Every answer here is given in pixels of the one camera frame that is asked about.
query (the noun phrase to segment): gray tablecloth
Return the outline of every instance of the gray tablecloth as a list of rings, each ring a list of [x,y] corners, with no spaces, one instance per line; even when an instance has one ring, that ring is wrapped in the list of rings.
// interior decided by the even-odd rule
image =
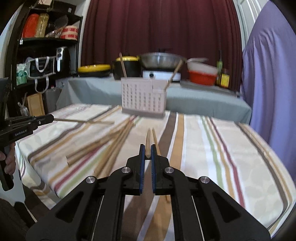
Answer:
[[[109,78],[67,78],[57,109],[73,103],[121,105],[121,82]],[[249,124],[251,107],[235,96],[190,89],[173,83],[168,88],[166,109]]]

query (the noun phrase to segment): blue gripper pad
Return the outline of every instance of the blue gripper pad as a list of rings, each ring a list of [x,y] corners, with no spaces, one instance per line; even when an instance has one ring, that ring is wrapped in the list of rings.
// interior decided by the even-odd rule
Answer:
[[[144,145],[143,145],[143,148],[141,148],[141,151],[140,151],[139,155],[141,157],[139,191],[140,191],[140,194],[142,194],[143,188],[144,188],[144,177],[145,177],[145,146]]]
[[[156,172],[155,172],[155,149],[153,148],[153,145],[151,146],[151,179],[152,179],[152,190],[153,193],[155,193],[156,190]]]

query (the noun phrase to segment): air fryer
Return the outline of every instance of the air fryer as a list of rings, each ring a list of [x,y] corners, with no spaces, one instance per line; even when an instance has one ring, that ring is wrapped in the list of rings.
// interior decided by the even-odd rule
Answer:
[[[68,77],[70,74],[70,52],[67,47],[57,48],[54,71],[58,78]]]

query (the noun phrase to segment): plastic bag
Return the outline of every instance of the plastic bag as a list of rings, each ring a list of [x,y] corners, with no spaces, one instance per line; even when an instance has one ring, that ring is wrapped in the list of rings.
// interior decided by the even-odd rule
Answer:
[[[27,83],[26,64],[17,64],[17,85]]]
[[[46,38],[59,38],[62,34],[63,29],[68,25],[68,17],[66,15],[55,20],[55,30],[48,33]]]
[[[25,93],[25,96],[22,100],[22,104],[19,102],[17,103],[18,106],[20,107],[20,113],[22,114],[22,116],[30,116],[30,112],[29,112],[28,108],[25,106],[27,94],[28,94],[28,92]]]

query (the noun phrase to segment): wooden skewer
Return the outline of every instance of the wooden skewer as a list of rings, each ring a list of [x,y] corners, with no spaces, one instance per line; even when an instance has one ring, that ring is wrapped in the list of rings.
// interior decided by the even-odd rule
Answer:
[[[114,138],[114,136],[115,136],[115,134],[105,136],[99,142],[95,142],[92,145],[88,146],[87,148],[84,148],[83,150],[81,150],[76,155],[72,155],[71,157],[67,158],[68,166],[70,167],[71,165],[75,164],[77,161],[79,161],[81,158],[86,156],[91,151],[95,150],[96,148],[98,148],[100,146],[105,145],[110,140],[112,140]]]
[[[154,139],[157,155],[161,156],[154,128],[152,129],[152,133],[153,133],[153,139]],[[170,203],[170,196],[169,195],[166,195],[165,199],[168,203]]]
[[[154,139],[157,155],[161,156],[154,128],[152,129],[152,133],[153,133],[153,139]]]
[[[145,155],[147,158],[151,157],[151,130],[150,130],[150,128],[148,129],[147,136],[146,136]]]
[[[173,78],[175,77],[176,73],[180,70],[180,68],[182,67],[183,63],[184,63],[183,59],[180,59],[177,67],[175,68],[175,70],[174,70],[172,76],[170,77],[167,85],[165,86],[165,91],[168,88],[168,86],[170,85],[170,83],[173,81]]]
[[[100,120],[102,120],[102,119],[105,119],[105,118],[109,117],[109,116],[112,115],[114,112],[118,111],[118,109],[120,109],[120,108],[121,108],[121,106],[118,105],[117,107],[115,107],[115,108],[109,110],[109,111],[106,112],[105,114],[99,116],[96,120],[94,120],[94,122],[97,122],[97,121],[100,121]]]
[[[129,122],[129,119],[126,119],[124,121],[122,121],[121,123],[117,124],[116,126],[114,126],[105,136],[101,137],[100,139],[87,144],[81,148],[79,148],[78,150],[71,152],[69,154],[66,155],[66,158],[69,159],[75,155],[77,155],[78,153],[81,152],[86,152],[86,149],[88,149],[90,146],[97,146],[100,145],[100,142],[102,141],[102,139],[106,138],[107,136],[111,136],[112,138],[114,138],[116,136],[116,134],[119,133],[120,130],[118,130],[119,127],[121,127],[122,125],[126,125]]]
[[[94,174],[97,177],[101,170],[104,168],[104,166],[106,165],[107,161],[109,160],[110,156],[112,155],[114,149],[116,148],[116,146],[120,143],[120,140],[122,139],[122,137],[124,136],[124,133],[128,127],[128,125],[131,122],[129,121],[119,132],[119,134],[117,134],[116,139],[110,144],[110,146],[107,147],[107,150],[105,151],[101,161],[98,163],[98,165],[96,166],[96,168],[94,169]]]
[[[116,162],[117,156],[122,148],[122,146],[124,145],[126,138],[129,135],[129,132],[131,131],[133,127],[133,124],[130,122],[124,132],[124,135],[122,136],[122,138],[120,139],[120,142],[117,144],[117,146],[115,146],[115,148],[112,150],[112,155],[110,156],[108,162],[106,163],[104,169],[101,171],[100,173],[100,177],[106,177],[110,174],[114,163]]]
[[[107,124],[107,125],[113,125],[114,121],[93,121],[93,120],[72,120],[72,119],[60,119],[60,118],[54,118],[55,121],[66,121],[66,122],[78,122],[78,123],[90,123],[90,124]]]
[[[86,155],[86,154],[88,154],[88,152],[90,152],[93,149],[95,149],[96,147],[102,145],[102,143],[105,144],[106,143],[105,140],[109,141],[109,140],[113,139],[118,133],[119,133],[119,131],[116,131],[116,132],[113,132],[113,133],[107,133],[106,135],[101,137],[99,140],[96,140],[96,141],[94,141],[92,143],[89,143],[89,144],[79,148],[78,150],[76,150],[74,152],[71,152],[70,154],[66,155],[66,158],[70,159],[70,158],[72,158],[74,156],[77,156],[77,155],[80,156],[81,153],[85,153],[85,155]]]
[[[122,67],[123,75],[124,75],[125,78],[127,78],[126,69],[124,67],[124,63],[123,63],[123,59],[122,59],[122,54],[121,53],[119,53],[119,57],[120,57],[120,62],[121,62],[121,67]]]

